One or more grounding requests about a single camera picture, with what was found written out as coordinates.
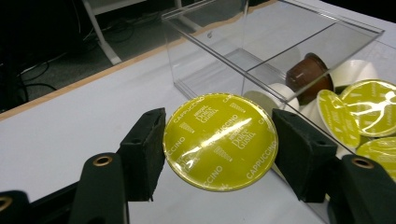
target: white table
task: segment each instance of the white table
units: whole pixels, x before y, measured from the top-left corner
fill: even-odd
[[[304,0],[387,31],[396,47],[396,24]],[[25,191],[30,201],[79,180],[84,162],[115,152],[140,116],[165,107],[167,117],[186,98],[174,87],[165,48],[120,63],[23,105],[0,119],[0,191]],[[165,163],[153,203],[129,203],[131,223],[323,223],[270,171],[250,187],[215,193],[190,186]]]

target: yellow-green capsule lid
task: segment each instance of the yellow-green capsule lid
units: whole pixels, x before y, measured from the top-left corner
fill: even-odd
[[[396,182],[396,137],[378,138],[365,143],[356,154],[381,164]]]
[[[396,86],[367,79],[347,87],[340,95],[359,126],[361,135],[383,137],[396,132]]]
[[[358,124],[344,103],[333,91],[318,93],[318,110],[332,136],[345,147],[355,149],[361,142]]]
[[[230,191],[260,179],[277,153],[268,114],[241,96],[211,93],[182,105],[168,120],[163,149],[170,167],[200,189]]]

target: gray carpet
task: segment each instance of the gray carpet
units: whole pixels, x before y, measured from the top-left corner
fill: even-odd
[[[122,61],[127,61],[165,44],[161,23],[163,13],[156,12],[130,21],[114,20],[111,22],[113,25],[101,28],[109,45]],[[29,101],[32,101],[111,66],[112,63],[97,44],[95,33],[91,32],[79,52],[64,53],[31,68],[22,74],[22,79],[27,85]]]

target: floor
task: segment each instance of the floor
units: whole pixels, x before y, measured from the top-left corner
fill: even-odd
[[[165,44],[161,15],[153,12],[141,18],[115,19],[103,28],[105,39],[122,61]],[[26,87],[25,97],[32,101],[52,91],[82,80],[113,66],[97,44],[94,32],[84,37],[84,47],[78,52],[63,53],[21,74]]]

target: brown coffee capsule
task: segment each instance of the brown coffee capsule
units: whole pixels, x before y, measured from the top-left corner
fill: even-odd
[[[286,73],[286,85],[295,92],[315,81],[315,84],[297,96],[300,105],[306,105],[313,101],[321,90],[333,91],[334,86],[330,74],[317,80],[327,70],[326,64],[318,55],[307,53],[302,61],[295,64]]]

